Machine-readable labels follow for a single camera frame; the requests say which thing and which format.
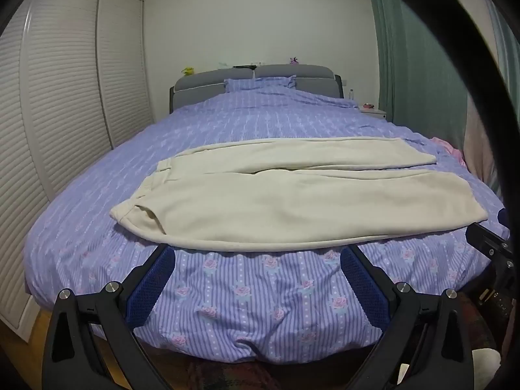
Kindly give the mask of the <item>purple floral pillow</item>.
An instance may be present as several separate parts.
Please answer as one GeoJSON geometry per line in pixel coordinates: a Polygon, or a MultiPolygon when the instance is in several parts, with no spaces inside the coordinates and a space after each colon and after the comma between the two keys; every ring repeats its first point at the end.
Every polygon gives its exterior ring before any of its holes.
{"type": "Polygon", "coordinates": [[[228,78],[224,80],[225,92],[234,93],[240,91],[253,91],[268,87],[285,87],[294,89],[296,87],[296,77],[262,77],[262,78],[228,78]]]}

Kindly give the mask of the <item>yellow plush toy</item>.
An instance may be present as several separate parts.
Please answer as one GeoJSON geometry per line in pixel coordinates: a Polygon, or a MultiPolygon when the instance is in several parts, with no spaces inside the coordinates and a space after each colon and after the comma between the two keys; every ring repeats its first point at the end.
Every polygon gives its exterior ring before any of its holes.
{"type": "Polygon", "coordinates": [[[186,67],[182,70],[182,74],[184,76],[192,76],[195,74],[195,69],[193,67],[186,67]]]}

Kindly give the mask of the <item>pink blanket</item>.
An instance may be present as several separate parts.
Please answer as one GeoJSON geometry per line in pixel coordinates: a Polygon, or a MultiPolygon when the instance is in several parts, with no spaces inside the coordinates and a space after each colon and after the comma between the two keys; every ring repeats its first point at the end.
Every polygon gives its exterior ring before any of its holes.
{"type": "Polygon", "coordinates": [[[457,148],[455,148],[454,146],[452,146],[449,142],[439,138],[439,137],[432,137],[431,138],[431,141],[434,142],[435,144],[438,144],[440,146],[442,146],[442,148],[444,150],[446,150],[446,152],[451,156],[453,157],[454,159],[457,160],[458,164],[463,166],[463,167],[466,167],[466,163],[464,161],[464,157],[463,157],[463,153],[458,150],[457,148]]]}

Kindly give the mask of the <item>cream fleece pants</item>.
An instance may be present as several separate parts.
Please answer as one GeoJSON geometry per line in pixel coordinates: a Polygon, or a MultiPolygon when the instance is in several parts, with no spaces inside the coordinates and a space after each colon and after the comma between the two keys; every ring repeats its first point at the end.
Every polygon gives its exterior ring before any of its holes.
{"type": "Polygon", "coordinates": [[[469,183],[399,138],[214,144],[158,163],[110,212],[145,240],[219,252],[287,252],[484,221],[469,183]]]}

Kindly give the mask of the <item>grey upholstered headboard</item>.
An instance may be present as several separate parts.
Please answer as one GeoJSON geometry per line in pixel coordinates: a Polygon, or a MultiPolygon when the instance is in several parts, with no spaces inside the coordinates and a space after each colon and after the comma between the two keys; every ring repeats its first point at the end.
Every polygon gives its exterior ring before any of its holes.
{"type": "Polygon", "coordinates": [[[312,64],[241,65],[180,78],[169,90],[169,114],[226,92],[227,81],[265,78],[294,79],[297,90],[344,98],[342,78],[327,67],[312,64]]]}

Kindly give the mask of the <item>white louvered wardrobe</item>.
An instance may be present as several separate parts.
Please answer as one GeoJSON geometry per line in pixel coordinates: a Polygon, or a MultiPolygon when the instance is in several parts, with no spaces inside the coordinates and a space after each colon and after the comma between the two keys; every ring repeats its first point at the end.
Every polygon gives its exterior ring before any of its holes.
{"type": "Polygon", "coordinates": [[[153,122],[143,0],[24,0],[1,36],[1,320],[28,340],[32,225],[87,167],[153,122]]]}

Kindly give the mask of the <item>green curtain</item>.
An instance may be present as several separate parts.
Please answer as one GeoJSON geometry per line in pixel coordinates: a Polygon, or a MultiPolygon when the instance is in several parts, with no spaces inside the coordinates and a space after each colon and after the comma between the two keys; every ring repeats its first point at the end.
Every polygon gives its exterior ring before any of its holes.
{"type": "Polygon", "coordinates": [[[379,59],[379,108],[390,120],[457,149],[487,142],[463,80],[443,47],[402,0],[371,0],[379,59]]]}

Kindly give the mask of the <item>white bedside table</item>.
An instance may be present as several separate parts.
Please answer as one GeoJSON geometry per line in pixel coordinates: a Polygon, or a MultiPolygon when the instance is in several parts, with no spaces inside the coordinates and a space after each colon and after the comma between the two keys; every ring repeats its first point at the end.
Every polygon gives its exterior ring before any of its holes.
{"type": "Polygon", "coordinates": [[[368,115],[370,117],[374,117],[376,119],[385,120],[385,121],[387,120],[387,114],[384,111],[379,110],[379,109],[375,109],[375,108],[360,108],[359,111],[362,114],[368,115]]]}

